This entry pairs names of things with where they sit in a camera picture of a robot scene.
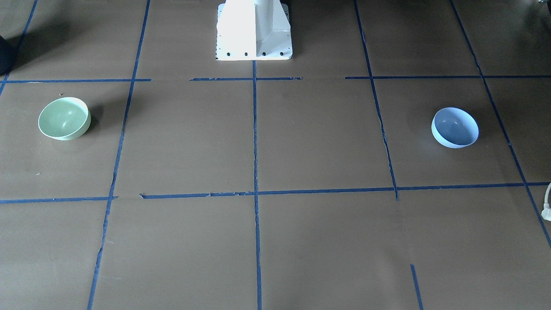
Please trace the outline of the green bowl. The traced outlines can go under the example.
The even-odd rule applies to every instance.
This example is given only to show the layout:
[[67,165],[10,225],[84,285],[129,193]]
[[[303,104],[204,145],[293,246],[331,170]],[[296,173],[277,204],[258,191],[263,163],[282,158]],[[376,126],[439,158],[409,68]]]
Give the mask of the green bowl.
[[83,100],[63,97],[50,102],[40,112],[38,127],[49,138],[69,141],[84,135],[91,124],[91,113]]

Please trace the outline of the blue bowl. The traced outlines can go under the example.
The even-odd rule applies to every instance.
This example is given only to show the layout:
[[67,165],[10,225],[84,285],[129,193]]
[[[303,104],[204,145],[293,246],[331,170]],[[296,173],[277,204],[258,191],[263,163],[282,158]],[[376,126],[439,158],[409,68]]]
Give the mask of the blue bowl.
[[476,120],[468,112],[455,107],[439,110],[433,116],[431,131],[434,139],[449,149],[470,146],[480,135]]

